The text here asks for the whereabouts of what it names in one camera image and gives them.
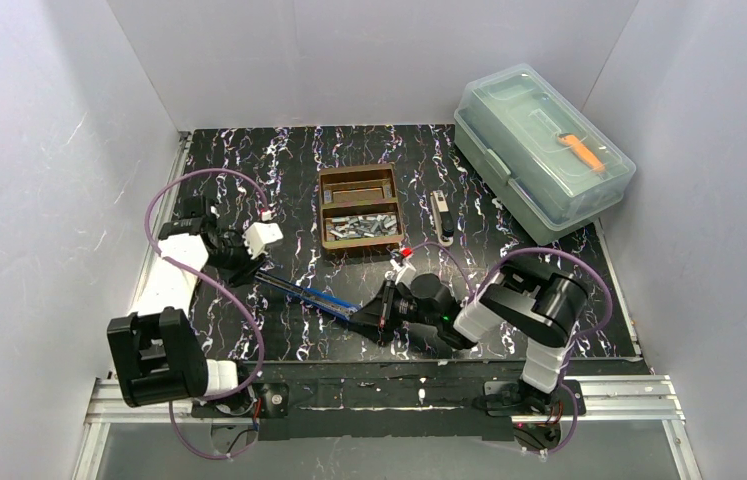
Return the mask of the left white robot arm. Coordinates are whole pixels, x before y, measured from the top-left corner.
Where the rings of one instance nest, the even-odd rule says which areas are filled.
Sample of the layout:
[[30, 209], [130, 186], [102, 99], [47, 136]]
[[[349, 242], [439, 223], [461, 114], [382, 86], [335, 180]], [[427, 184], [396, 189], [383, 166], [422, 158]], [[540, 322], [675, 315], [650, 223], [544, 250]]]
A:
[[227, 284], [253, 281], [270, 247], [280, 243], [278, 224], [256, 221], [245, 230], [223, 229], [217, 203], [186, 199], [183, 215], [158, 235], [161, 254], [131, 313], [109, 322], [106, 335], [121, 394], [130, 407], [188, 398], [215, 399], [238, 389], [232, 360], [205, 357], [189, 320], [190, 305], [206, 267], [228, 274]]

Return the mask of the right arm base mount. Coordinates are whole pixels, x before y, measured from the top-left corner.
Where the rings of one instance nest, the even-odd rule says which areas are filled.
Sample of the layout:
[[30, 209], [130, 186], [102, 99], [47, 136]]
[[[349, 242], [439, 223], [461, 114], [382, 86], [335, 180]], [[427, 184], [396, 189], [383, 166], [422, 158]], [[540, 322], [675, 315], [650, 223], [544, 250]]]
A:
[[549, 393], [524, 380], [489, 381], [470, 405], [490, 417], [512, 420], [520, 450], [544, 459], [572, 439], [579, 420], [587, 413], [577, 381], [563, 381]]

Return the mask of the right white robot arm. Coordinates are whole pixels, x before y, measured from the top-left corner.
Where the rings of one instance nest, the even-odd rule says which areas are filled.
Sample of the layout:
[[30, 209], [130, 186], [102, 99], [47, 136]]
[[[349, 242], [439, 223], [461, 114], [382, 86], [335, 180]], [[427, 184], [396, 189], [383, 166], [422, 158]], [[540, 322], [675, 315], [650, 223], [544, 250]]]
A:
[[456, 350], [473, 348], [503, 324], [512, 326], [527, 338], [517, 382], [482, 394], [471, 404], [491, 416], [535, 413], [556, 418], [564, 410], [558, 390], [587, 297], [573, 275], [517, 256], [504, 261], [473, 299], [462, 302], [437, 275], [419, 274], [403, 261], [349, 322], [380, 332], [405, 323], [432, 326]]

